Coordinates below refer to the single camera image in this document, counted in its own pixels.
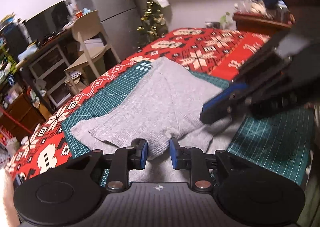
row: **gray gripper base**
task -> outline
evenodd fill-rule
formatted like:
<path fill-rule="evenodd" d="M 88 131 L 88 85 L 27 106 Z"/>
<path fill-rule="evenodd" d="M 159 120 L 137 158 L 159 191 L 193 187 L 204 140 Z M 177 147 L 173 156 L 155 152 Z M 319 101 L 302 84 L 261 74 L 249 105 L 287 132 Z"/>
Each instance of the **gray gripper base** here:
<path fill-rule="evenodd" d="M 28 223 L 20 227 L 30 227 Z M 70 227 L 240 227 L 209 194 L 191 191 L 186 183 L 132 183 L 109 194 L 100 208 Z"/>

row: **black monitor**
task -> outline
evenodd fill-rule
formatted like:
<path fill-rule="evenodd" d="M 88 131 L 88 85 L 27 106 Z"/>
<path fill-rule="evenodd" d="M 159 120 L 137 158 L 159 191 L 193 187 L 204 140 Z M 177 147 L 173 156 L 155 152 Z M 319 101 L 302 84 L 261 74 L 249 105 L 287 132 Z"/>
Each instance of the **black monitor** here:
<path fill-rule="evenodd" d="M 62 31 L 62 28 L 69 23 L 68 15 L 70 13 L 62 1 L 26 21 L 25 26 L 32 41 L 42 42 L 54 32 Z"/>

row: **gray refrigerator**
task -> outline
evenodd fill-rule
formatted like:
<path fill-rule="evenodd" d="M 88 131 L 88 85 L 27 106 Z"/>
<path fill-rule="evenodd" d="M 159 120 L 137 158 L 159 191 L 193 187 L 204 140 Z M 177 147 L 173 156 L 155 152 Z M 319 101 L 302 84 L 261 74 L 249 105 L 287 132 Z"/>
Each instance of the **gray refrigerator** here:
<path fill-rule="evenodd" d="M 140 16 L 133 0 L 75 0 L 78 8 L 98 10 L 110 43 L 121 60 L 137 51 Z"/>

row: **green cutting mat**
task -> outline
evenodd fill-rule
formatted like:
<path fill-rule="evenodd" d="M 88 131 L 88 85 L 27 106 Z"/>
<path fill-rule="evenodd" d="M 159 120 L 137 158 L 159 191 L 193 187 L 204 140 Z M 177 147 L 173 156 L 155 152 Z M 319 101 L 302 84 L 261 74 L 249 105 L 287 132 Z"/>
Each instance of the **green cutting mat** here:
<path fill-rule="evenodd" d="M 72 157 L 81 156 L 90 150 L 70 134 L 70 128 L 80 120 L 105 115 L 117 107 L 149 71 L 150 64 L 143 61 L 130 68 L 85 101 L 62 123 Z M 204 73 L 191 73 L 222 89 L 229 86 L 226 80 Z M 301 184 L 308 162 L 313 124 L 312 112 L 305 109 L 295 109 L 262 120 L 247 117 L 227 150 Z M 108 170 L 105 171 L 102 186 L 107 176 Z"/>

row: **christmas tablecloth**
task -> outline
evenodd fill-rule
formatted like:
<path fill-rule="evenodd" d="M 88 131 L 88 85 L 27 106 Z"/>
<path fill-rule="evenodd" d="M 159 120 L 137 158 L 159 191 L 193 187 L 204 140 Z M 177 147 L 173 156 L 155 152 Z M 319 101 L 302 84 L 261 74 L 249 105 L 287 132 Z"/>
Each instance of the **christmas tablecloth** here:
<path fill-rule="evenodd" d="M 233 30 L 183 28 L 172 31 L 123 60 L 70 99 L 18 150 L 6 169 L 12 177 L 20 174 L 29 179 L 65 163 L 71 153 L 61 122 L 136 62 L 166 56 L 186 69 L 231 80 L 242 63 L 268 39 L 265 35 Z"/>

